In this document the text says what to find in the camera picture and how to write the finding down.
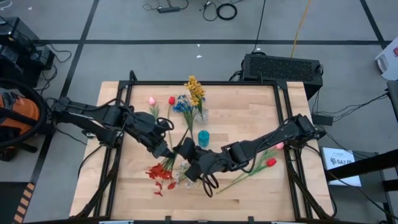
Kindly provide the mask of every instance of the black metal frame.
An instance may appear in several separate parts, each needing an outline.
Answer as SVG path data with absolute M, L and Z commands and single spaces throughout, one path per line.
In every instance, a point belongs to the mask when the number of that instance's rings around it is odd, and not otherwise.
M 133 72 L 130 72 L 130 80 L 129 81 L 120 81 L 119 86 L 118 86 L 118 94 L 117 98 L 121 99 L 121 95 L 123 93 L 123 90 L 127 88 L 127 95 L 126 95 L 126 103 L 130 103 L 131 99 L 131 93 L 132 93 L 132 86 L 133 85 L 182 85 L 183 81 L 166 81 L 166 82 L 153 82 L 153 81 L 142 81 L 139 82 L 137 81 L 135 75 Z M 284 120 L 284 115 L 282 112 L 282 105 L 280 103 L 280 95 L 279 95 L 279 88 L 283 90 L 284 93 L 284 100 L 285 100 L 285 106 L 287 110 L 287 116 L 291 117 L 292 116 L 292 107 L 290 104 L 290 98 L 289 98 L 289 92 L 287 89 L 287 85 L 279 85 L 275 81 L 263 81 L 263 82 L 202 82 L 202 85 L 231 85 L 231 86 L 250 86 L 250 85 L 264 85 L 264 86 L 272 86 L 274 90 L 274 95 L 275 95 L 275 105 L 277 109 L 277 114 L 278 114 L 278 120 L 279 123 L 282 123 Z M 67 220 L 54 220 L 51 221 L 51 223 L 98 223 L 99 221 L 110 221 L 111 220 L 111 213 L 112 213 L 112 207 L 113 207 L 113 201 L 114 201 L 114 193 L 116 190 L 116 181 L 117 181 L 117 176 L 118 176 L 118 169 L 119 169 L 119 161 L 120 161 L 120 155 L 121 155 L 121 150 L 122 150 L 122 144 L 119 144 L 119 147 L 116 148 L 116 155 L 114 158 L 113 166 L 112 169 L 107 173 L 107 170 L 109 168 L 109 163 L 111 162 L 111 150 L 107 149 L 106 156 L 104 158 L 104 163 L 103 163 L 103 168 L 102 168 L 102 173 L 101 173 L 101 181 L 100 181 L 100 187 L 94 194 L 93 198 L 90 200 L 90 202 L 94 203 L 89 203 L 92 204 L 92 206 L 89 206 L 88 208 L 85 208 L 82 212 L 80 212 L 77 216 L 71 217 L 70 219 Z M 290 152 L 288 149 L 284 150 L 285 154 L 285 163 L 286 163 L 286 168 L 288 172 L 288 180 L 289 180 L 289 188 L 290 188 L 290 195 L 292 199 L 292 206 L 293 206 L 293 213 L 295 217 L 294 222 L 300 222 L 300 223 L 340 223 L 340 224 L 355 224 L 353 222 L 342 222 L 338 220 L 331 220 L 330 216 L 328 216 L 322 208 L 317 204 L 316 200 L 311 196 L 310 192 L 306 188 L 306 183 L 305 183 L 305 174 L 302 166 L 302 160 L 300 157 L 300 154 L 295 152 L 295 162 L 297 165 L 297 173 L 294 171 L 294 168 L 292 166 L 292 159 L 290 157 Z M 100 211 L 101 211 L 101 206 L 102 206 L 102 199 L 103 199 L 103 192 L 107 188 L 107 186 L 110 184 L 109 188 L 109 197 L 108 201 L 106 202 L 106 213 L 105 216 L 100 216 Z M 305 205 L 305 213 L 306 213 L 306 218 L 302 218 L 300 215 L 300 207 L 298 203 L 298 198 L 297 198 L 297 191 L 296 191 L 296 185 L 299 187 L 299 189 L 302 191 L 303 194 L 303 202 Z M 94 210 L 94 217 L 88 218 L 88 215 L 92 211 L 92 209 L 95 207 Z M 312 209 L 317 213 L 319 217 L 322 219 L 313 219 L 312 217 Z M 165 220 L 134 220 L 134 223 L 192 223 L 192 220 L 190 221 L 172 221 L 170 216 L 166 216 Z M 207 223 L 272 223 L 272 222 L 255 222 L 254 217 L 248 217 L 247 221 L 241 221 L 241 222 L 213 222 L 213 221 L 207 221 Z
M 130 103 L 130 99 L 131 99 L 131 93 L 132 93 L 132 86 L 133 85 L 183 85 L 185 82 L 184 81 L 164 81 L 164 82 L 157 82 L 157 81 L 137 81 L 134 73 L 130 72 L 130 80 L 129 81 L 120 81 L 119 82 L 119 86 L 118 86 L 118 94 L 117 94 L 117 99 L 121 99 L 121 95 L 123 93 L 123 90 L 125 88 L 127 88 L 127 95 L 126 95 L 126 103 L 129 104 Z M 250 85 L 264 85 L 264 86 L 272 86 L 273 87 L 273 91 L 274 91 L 274 96 L 275 96 L 275 104 L 276 104 L 276 109 L 277 109 L 277 114 L 278 114 L 278 120 L 279 123 L 281 124 L 284 120 L 284 116 L 283 116 L 283 111 L 282 111 L 282 104 L 280 102 L 280 95 L 279 95 L 279 85 L 277 84 L 277 82 L 275 81 L 263 81 L 263 82 L 201 82 L 202 85 L 206 86 L 206 85 L 231 85 L 231 86 L 250 86 Z M 290 104 L 290 98 L 289 98 L 289 93 L 287 91 L 287 85 L 283 85 L 283 93 L 284 93 L 284 100 L 285 100 L 285 105 L 286 105 L 286 109 L 287 109 L 287 115 L 288 117 L 292 116 L 292 107 Z M 122 150 L 122 144 L 120 144 L 119 147 L 116 148 L 116 156 L 114 159 L 114 163 L 119 164 L 119 160 L 120 160 L 120 154 L 121 154 L 121 150 Z M 105 157 L 104 157 L 104 162 L 103 162 L 103 167 L 102 167 L 102 171 L 101 171 L 101 179 L 99 184 L 103 185 L 106 177 L 109 176 L 110 174 L 107 175 L 108 173 L 108 168 L 109 168 L 109 163 L 111 162 L 111 150 L 107 148 L 106 149 L 106 153 L 105 153 Z M 287 150 L 284 150 L 285 152 L 285 160 L 286 160 L 286 165 L 292 161 L 291 157 L 290 157 L 290 153 Z M 302 167 L 302 161 L 301 161 L 301 157 L 299 154 L 296 154 L 296 161 L 297 161 L 297 170 L 298 170 L 298 176 L 300 177 L 300 180 L 302 181 L 302 183 L 304 184 L 304 186 L 306 186 L 305 183 L 305 175 L 304 175 L 304 171 L 303 171 L 303 167 Z M 111 217 L 111 213 L 112 213 L 112 207 L 113 207 L 113 200 L 114 200 L 114 193 L 116 190 L 116 181 L 117 181 L 117 173 L 118 173 L 118 167 L 116 170 L 113 170 L 113 178 L 111 181 L 111 185 L 109 188 L 109 197 L 108 197 L 108 201 L 106 202 L 106 213 L 104 218 L 110 219 Z M 299 207 L 299 203 L 297 200 L 297 191 L 295 188 L 295 182 L 294 180 L 289 176 L 289 188 L 290 188 L 290 195 L 292 198 L 292 205 L 293 205 L 293 211 L 294 211 L 294 217 L 295 220 L 298 220 L 301 218 L 300 216 L 300 207 Z M 94 209 L 94 217 L 98 217 L 100 215 L 100 211 L 101 211 L 101 206 L 102 206 L 102 194 L 103 191 L 100 193 L 100 197 L 95 205 L 95 209 Z M 303 198 L 304 200 L 304 204 L 305 204 L 305 211 L 306 211 L 306 215 L 307 218 L 312 218 L 312 213 L 311 213 L 311 207 L 309 205 L 309 203 L 307 202 L 307 200 L 305 199 L 305 197 Z M 85 211 L 84 215 L 88 215 L 91 211 Z M 164 223 L 166 222 L 170 217 L 165 217 L 165 221 L 135 221 L 135 222 L 159 222 L 159 223 Z M 249 220 L 254 221 L 253 217 L 248 217 Z M 192 222 L 192 221 L 180 221 L 181 223 L 187 223 L 187 222 Z
M 369 157 L 366 159 L 361 159 L 359 161 L 339 166 L 334 169 L 328 170 L 325 172 L 325 177 L 327 181 L 332 181 L 337 178 L 344 179 L 347 177 L 352 177 L 361 174 L 367 174 L 369 172 L 379 171 L 382 179 L 382 186 L 384 188 L 384 193 L 386 194 L 387 202 L 383 202 L 383 207 L 389 213 L 392 213 L 391 210 L 391 201 L 388 196 L 388 191 L 396 191 L 398 190 L 398 179 L 395 180 L 385 180 L 383 170 L 396 167 L 398 165 L 398 149 L 395 149 L 390 152 L 386 152 L 384 154 L 375 153 L 375 156 Z M 386 220 L 388 224 L 397 223 L 391 216 L 386 214 Z

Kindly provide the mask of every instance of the glass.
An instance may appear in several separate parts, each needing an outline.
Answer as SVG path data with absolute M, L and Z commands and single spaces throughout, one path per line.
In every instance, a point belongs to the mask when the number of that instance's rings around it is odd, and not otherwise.
M 200 147 L 207 147 L 209 145 L 210 134 L 209 132 L 203 130 L 198 134 L 198 141 Z

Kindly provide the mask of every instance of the bouquet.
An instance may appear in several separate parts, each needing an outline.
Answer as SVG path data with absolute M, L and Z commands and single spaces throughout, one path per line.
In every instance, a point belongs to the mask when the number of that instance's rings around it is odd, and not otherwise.
M 205 121 L 207 119 L 207 110 L 204 109 L 203 107 L 203 102 L 205 101 L 205 90 L 203 89 L 202 85 L 198 80 L 195 78 L 195 76 L 191 75 L 189 76 L 189 80 L 187 83 L 184 84 L 185 88 L 189 90 L 191 94 L 191 104 L 194 106 L 197 111 L 198 115 L 200 115 L 200 118 L 202 121 Z

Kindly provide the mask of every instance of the red tulip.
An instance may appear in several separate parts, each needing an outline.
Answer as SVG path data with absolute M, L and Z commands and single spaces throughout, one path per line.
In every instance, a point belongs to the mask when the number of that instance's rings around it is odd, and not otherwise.
M 169 98 L 169 104 L 170 104 L 170 105 L 174 105 L 174 103 L 175 103 L 175 97 L 174 97 L 174 96 L 170 96 L 170 98 Z
M 267 160 L 267 166 L 272 167 L 273 165 L 275 165 L 276 163 L 276 159 L 272 158 Z

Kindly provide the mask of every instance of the pink flower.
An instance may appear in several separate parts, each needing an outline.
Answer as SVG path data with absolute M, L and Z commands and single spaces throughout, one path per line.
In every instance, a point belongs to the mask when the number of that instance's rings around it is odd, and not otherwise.
M 152 105 L 152 106 L 155 106 L 156 101 L 155 101 L 155 99 L 153 97 L 149 98 L 149 104 Z
M 284 145 L 285 144 L 283 142 L 280 142 L 280 143 L 276 144 L 276 149 L 283 149 Z

